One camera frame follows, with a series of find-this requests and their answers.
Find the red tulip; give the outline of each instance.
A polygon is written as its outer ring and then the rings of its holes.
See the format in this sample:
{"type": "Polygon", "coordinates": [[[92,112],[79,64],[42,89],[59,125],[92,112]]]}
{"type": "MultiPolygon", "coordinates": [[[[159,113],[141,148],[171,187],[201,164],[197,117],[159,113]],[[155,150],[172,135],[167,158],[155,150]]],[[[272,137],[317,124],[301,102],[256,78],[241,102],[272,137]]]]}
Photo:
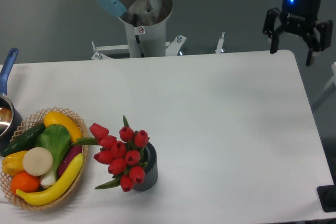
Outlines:
{"type": "Polygon", "coordinates": [[[99,163],[109,165],[114,160],[112,154],[110,151],[101,151],[93,156],[95,160],[97,160],[99,163]]]}
{"type": "Polygon", "coordinates": [[[119,131],[120,139],[124,142],[128,142],[129,140],[132,140],[134,138],[134,131],[129,128],[128,126],[124,126],[119,131]]]}
{"type": "Polygon", "coordinates": [[[109,134],[109,130],[107,128],[100,126],[97,123],[94,123],[93,125],[91,125],[89,129],[92,135],[97,140],[101,140],[103,137],[106,137],[109,134]]]}
{"type": "Polygon", "coordinates": [[[115,136],[106,136],[98,142],[102,147],[104,147],[107,150],[110,150],[112,146],[116,143],[116,141],[117,138],[115,136]]]}
{"type": "Polygon", "coordinates": [[[124,172],[126,166],[127,164],[123,158],[116,158],[109,165],[108,171],[113,175],[118,175],[124,172]]]}
{"type": "Polygon", "coordinates": [[[123,157],[126,153],[126,146],[122,141],[116,141],[111,148],[111,154],[114,158],[123,157]]]}
{"type": "Polygon", "coordinates": [[[140,152],[137,150],[126,152],[125,161],[128,165],[136,165],[140,161],[140,152]]]}
{"type": "Polygon", "coordinates": [[[129,176],[134,183],[142,183],[145,178],[145,171],[141,166],[133,166],[129,172],[129,176]]]}
{"type": "Polygon", "coordinates": [[[131,180],[131,178],[127,175],[123,175],[120,179],[120,186],[122,188],[123,191],[130,191],[133,188],[133,181],[131,180]]]}
{"type": "Polygon", "coordinates": [[[135,136],[134,138],[134,144],[139,147],[139,148],[142,148],[142,147],[145,147],[148,143],[148,134],[146,131],[144,130],[141,130],[137,133],[137,135],[135,136]]]}

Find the pot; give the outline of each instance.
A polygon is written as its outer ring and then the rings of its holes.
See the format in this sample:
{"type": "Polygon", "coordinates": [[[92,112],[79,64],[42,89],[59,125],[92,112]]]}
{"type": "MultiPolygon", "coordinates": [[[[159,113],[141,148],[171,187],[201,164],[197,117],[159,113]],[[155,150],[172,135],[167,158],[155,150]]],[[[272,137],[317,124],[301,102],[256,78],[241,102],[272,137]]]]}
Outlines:
{"type": "Polygon", "coordinates": [[[18,49],[12,48],[0,72],[0,151],[3,151],[8,146],[14,132],[22,122],[21,115],[6,97],[9,73],[17,55],[18,49]]]}

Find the sticker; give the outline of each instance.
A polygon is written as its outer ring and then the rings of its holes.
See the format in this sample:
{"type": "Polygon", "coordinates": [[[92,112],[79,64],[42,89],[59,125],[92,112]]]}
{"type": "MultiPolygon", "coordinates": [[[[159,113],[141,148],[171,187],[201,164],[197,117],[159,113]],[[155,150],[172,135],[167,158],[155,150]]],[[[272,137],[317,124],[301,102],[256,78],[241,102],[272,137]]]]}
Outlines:
{"type": "Polygon", "coordinates": [[[145,34],[145,27],[144,26],[137,26],[134,28],[135,35],[142,35],[145,34]]]}

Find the yellow bell pepper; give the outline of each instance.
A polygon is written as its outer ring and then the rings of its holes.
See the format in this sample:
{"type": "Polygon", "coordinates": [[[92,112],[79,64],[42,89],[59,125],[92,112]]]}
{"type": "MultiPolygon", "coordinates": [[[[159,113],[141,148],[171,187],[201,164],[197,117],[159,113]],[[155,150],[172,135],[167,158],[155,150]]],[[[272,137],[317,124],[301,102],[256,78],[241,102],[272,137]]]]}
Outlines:
{"type": "Polygon", "coordinates": [[[75,181],[84,163],[83,154],[79,153],[71,160],[62,176],[51,187],[36,193],[25,193],[16,189],[16,194],[33,206],[49,204],[61,197],[75,181]]]}
{"type": "Polygon", "coordinates": [[[61,112],[50,111],[45,115],[43,123],[45,127],[48,127],[52,124],[63,125],[69,131],[71,142],[73,143],[77,142],[77,138],[83,137],[82,132],[80,131],[80,128],[77,126],[77,124],[61,112]]]}
{"type": "Polygon", "coordinates": [[[21,151],[6,156],[1,162],[2,171],[11,176],[23,172],[25,169],[23,168],[22,161],[26,153],[27,151],[21,151]]]}

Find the fake vegetable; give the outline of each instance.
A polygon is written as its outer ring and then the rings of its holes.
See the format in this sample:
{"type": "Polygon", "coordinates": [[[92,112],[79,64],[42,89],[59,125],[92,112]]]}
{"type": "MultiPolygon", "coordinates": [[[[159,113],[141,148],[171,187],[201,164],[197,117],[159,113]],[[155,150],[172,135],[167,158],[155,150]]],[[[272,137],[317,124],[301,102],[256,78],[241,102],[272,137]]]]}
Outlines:
{"type": "Polygon", "coordinates": [[[45,115],[43,123],[46,127],[52,124],[63,125],[69,131],[73,143],[77,141],[77,138],[83,137],[82,132],[76,123],[61,112],[50,111],[45,115]]]}
{"type": "Polygon", "coordinates": [[[21,151],[6,156],[1,162],[2,171],[11,176],[23,172],[25,169],[23,168],[22,161],[26,153],[27,151],[21,151]]]}
{"type": "Polygon", "coordinates": [[[41,176],[50,170],[53,165],[53,157],[47,149],[35,147],[26,153],[22,163],[27,173],[41,176]]]}
{"type": "Polygon", "coordinates": [[[73,160],[74,157],[77,156],[77,154],[82,153],[83,147],[81,145],[72,146],[70,150],[68,151],[67,155],[61,162],[61,164],[58,167],[58,177],[62,176],[65,169],[70,164],[71,160],[73,160]]]}
{"type": "Polygon", "coordinates": [[[33,148],[37,140],[37,137],[45,129],[46,127],[43,123],[40,123],[36,126],[27,129],[24,133],[22,133],[9,143],[7,148],[0,153],[1,156],[5,157],[12,153],[27,151],[33,148]]]}
{"type": "Polygon", "coordinates": [[[70,143],[70,134],[67,128],[60,124],[48,126],[36,141],[36,147],[49,150],[54,160],[50,171],[40,178],[43,187],[49,187],[56,182],[58,166],[67,154],[70,143]]]}
{"type": "Polygon", "coordinates": [[[61,197],[75,181],[84,163],[83,154],[79,153],[70,162],[63,175],[51,187],[44,191],[25,193],[17,189],[16,194],[33,206],[49,204],[61,197]]]}
{"type": "Polygon", "coordinates": [[[16,196],[16,189],[20,189],[26,193],[36,192],[40,186],[38,177],[32,176],[27,172],[21,172],[12,178],[11,191],[16,196]]]}

